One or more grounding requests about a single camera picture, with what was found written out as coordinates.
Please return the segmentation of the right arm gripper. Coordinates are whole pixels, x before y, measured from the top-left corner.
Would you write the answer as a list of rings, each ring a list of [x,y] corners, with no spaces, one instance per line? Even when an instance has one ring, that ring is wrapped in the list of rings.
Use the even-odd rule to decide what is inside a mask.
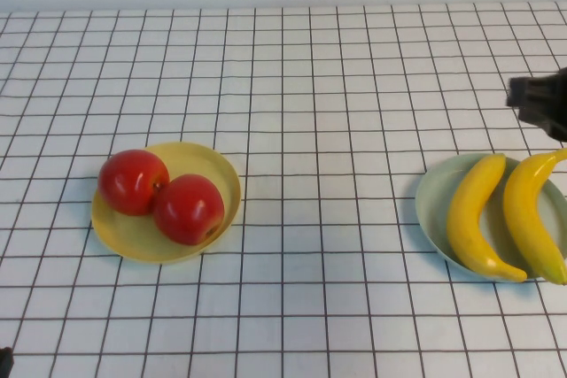
[[[507,106],[518,119],[539,127],[552,139],[566,138],[566,68],[539,77],[509,79]]]

